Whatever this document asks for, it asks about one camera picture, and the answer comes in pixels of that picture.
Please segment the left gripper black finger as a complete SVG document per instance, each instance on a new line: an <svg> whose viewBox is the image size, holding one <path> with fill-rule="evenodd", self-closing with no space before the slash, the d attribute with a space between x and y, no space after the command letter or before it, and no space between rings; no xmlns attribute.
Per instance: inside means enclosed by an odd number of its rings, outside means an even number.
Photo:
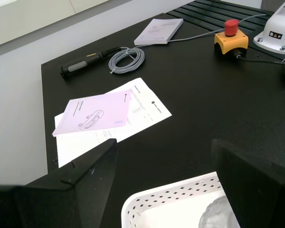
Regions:
<svg viewBox="0 0 285 228"><path fill-rule="evenodd" d="M117 155L109 139L27 185L0 185L0 228L99 227Z"/></svg>
<svg viewBox="0 0 285 228"><path fill-rule="evenodd" d="M242 228L285 228L285 167L219 139L211 157Z"/></svg>

